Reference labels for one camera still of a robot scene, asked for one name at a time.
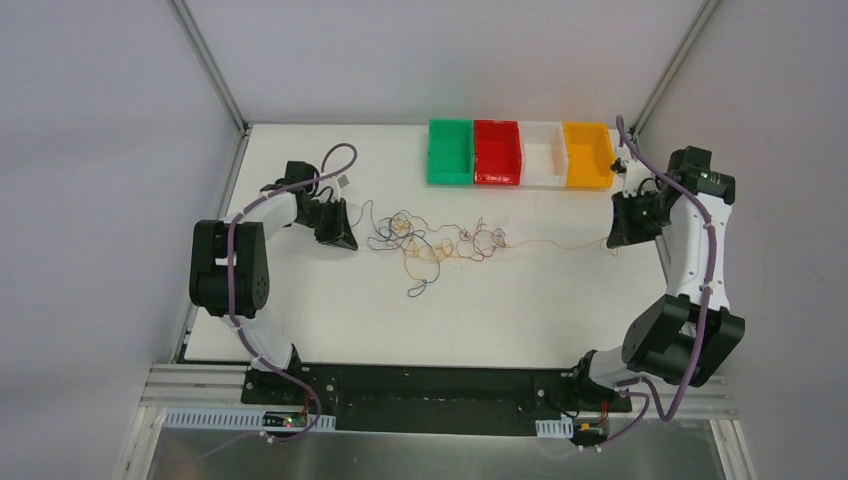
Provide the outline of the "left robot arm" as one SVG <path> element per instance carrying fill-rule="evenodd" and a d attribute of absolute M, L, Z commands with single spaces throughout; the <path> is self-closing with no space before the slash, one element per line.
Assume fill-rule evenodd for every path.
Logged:
<path fill-rule="evenodd" d="M 191 302 L 233 332 L 250 366 L 269 375 L 266 389 L 281 404 L 297 402 L 310 388 L 297 371 L 295 346 L 276 330 L 266 307 L 271 294 L 266 244 L 282 229 L 301 225 L 320 245 L 358 250 L 340 193 L 342 174 L 291 161 L 284 176 L 246 207 L 223 219 L 200 220 L 193 229 Z"/>

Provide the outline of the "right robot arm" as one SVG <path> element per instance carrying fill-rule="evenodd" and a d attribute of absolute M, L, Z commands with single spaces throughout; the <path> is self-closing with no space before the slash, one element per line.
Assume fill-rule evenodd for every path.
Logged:
<path fill-rule="evenodd" d="M 661 176 L 635 161 L 615 165 L 626 186 L 612 197 L 606 245 L 656 244 L 666 289 L 621 346 L 580 360 L 567 384 L 576 407 L 593 409 L 617 384 L 641 375 L 698 388 L 742 340 L 745 321 L 730 309 L 723 274 L 736 182 L 712 170 L 711 157 L 694 146 L 676 150 Z"/>

